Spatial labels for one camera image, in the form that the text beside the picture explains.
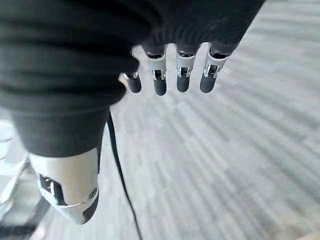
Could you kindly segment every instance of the gray floor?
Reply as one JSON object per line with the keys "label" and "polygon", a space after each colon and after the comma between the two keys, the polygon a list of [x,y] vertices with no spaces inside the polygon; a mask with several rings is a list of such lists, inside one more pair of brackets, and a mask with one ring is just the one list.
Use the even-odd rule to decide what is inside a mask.
{"label": "gray floor", "polygon": [[[140,48],[142,92],[112,107],[118,150],[145,240],[294,240],[320,231],[320,1],[267,2],[200,92],[187,93],[168,48],[156,96]],[[48,240],[136,240],[109,140],[100,201],[83,226],[50,213]]]}

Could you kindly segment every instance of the black fingertip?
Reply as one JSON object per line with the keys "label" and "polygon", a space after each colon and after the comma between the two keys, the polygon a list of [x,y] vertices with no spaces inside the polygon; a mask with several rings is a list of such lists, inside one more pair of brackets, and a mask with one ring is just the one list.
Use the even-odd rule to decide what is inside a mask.
{"label": "black fingertip", "polygon": [[127,79],[126,81],[131,92],[133,92],[134,94],[140,93],[142,86],[139,75],[137,76],[137,78],[134,78],[132,75],[130,75],[129,79]]}
{"label": "black fingertip", "polygon": [[188,90],[190,83],[190,78],[186,77],[186,75],[177,76],[176,78],[176,88],[180,93],[184,93]]}
{"label": "black fingertip", "polygon": [[161,78],[157,78],[153,81],[155,93],[159,96],[165,95],[167,92],[167,82],[166,79],[161,80]]}
{"label": "black fingertip", "polygon": [[214,89],[215,82],[216,82],[216,79],[213,78],[211,74],[208,77],[205,77],[204,75],[202,75],[202,78],[200,81],[200,90],[205,94],[210,93],[212,89]]}

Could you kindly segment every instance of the prosthetic hand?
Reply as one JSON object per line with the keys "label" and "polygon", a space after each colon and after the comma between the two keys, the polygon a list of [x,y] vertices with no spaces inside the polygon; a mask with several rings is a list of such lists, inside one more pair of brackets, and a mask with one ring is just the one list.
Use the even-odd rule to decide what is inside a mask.
{"label": "prosthetic hand", "polygon": [[195,57],[209,93],[264,0],[2,0],[0,103],[30,152],[42,195],[75,224],[98,199],[110,105],[142,86],[133,46],[142,45],[155,92],[164,95],[167,44],[176,44],[177,88],[187,91]]}

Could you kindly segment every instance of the black cable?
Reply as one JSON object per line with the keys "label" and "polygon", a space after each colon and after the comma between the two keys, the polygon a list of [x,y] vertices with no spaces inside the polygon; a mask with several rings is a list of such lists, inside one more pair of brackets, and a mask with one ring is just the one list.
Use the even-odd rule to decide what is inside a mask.
{"label": "black cable", "polygon": [[121,164],[120,164],[120,160],[119,160],[119,155],[118,155],[118,150],[117,150],[115,126],[114,126],[114,122],[112,120],[111,113],[110,113],[109,118],[107,120],[107,126],[108,126],[108,131],[109,131],[111,148],[112,148],[114,160],[115,160],[115,163],[116,163],[116,167],[118,169],[118,172],[119,172],[119,175],[120,175],[120,178],[121,178],[122,187],[123,187],[126,199],[127,199],[128,203],[130,205],[131,211],[132,211],[132,215],[133,215],[134,223],[135,223],[135,228],[136,228],[136,231],[138,233],[139,240],[143,240],[142,235],[141,235],[141,231],[140,231],[140,227],[139,227],[139,223],[138,223],[138,220],[137,220],[137,216],[136,216],[136,211],[135,211],[134,206],[132,205],[132,202],[130,200],[130,197],[129,197],[129,194],[128,194],[128,191],[127,191],[127,187],[126,187],[126,182],[125,182],[125,179],[124,179],[124,174],[122,172],[122,168],[121,168]]}

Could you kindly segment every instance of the black sleeve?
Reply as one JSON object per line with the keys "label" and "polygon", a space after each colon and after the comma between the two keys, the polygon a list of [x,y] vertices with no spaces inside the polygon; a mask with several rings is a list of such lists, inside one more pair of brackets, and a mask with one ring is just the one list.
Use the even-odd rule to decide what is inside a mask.
{"label": "black sleeve", "polygon": [[24,146],[46,157],[100,145],[109,106],[134,72],[133,46],[235,48],[263,0],[2,0],[0,104]]}

